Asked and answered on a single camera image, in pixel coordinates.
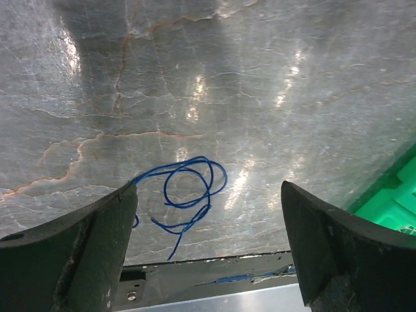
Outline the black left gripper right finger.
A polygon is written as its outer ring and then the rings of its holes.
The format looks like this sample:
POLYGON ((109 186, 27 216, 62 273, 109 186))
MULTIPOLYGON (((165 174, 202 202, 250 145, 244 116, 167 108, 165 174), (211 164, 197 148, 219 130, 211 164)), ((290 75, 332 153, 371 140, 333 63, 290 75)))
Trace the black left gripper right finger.
POLYGON ((304 305, 312 311, 414 311, 415 237, 281 186, 304 305))

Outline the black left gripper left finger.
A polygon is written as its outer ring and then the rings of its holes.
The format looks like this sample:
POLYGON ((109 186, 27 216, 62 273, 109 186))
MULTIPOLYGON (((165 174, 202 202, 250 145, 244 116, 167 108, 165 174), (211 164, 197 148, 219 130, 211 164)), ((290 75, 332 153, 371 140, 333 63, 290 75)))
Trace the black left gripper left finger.
POLYGON ((127 183, 1 239, 2 311, 112 311, 137 209, 127 183))

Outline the green compartment bin tray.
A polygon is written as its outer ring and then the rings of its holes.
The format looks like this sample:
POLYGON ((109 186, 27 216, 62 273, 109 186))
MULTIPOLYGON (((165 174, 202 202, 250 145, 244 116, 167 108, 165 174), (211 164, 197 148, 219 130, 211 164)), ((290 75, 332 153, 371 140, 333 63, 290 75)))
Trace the green compartment bin tray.
POLYGON ((372 223, 415 235, 415 158, 409 160, 354 213, 372 223))

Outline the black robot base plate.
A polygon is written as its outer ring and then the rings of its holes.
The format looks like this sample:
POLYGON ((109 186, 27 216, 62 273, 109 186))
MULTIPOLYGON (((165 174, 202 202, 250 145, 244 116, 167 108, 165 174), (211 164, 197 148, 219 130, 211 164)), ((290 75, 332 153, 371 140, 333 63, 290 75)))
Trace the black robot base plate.
POLYGON ((113 311, 297 283, 290 251, 125 266, 113 311))

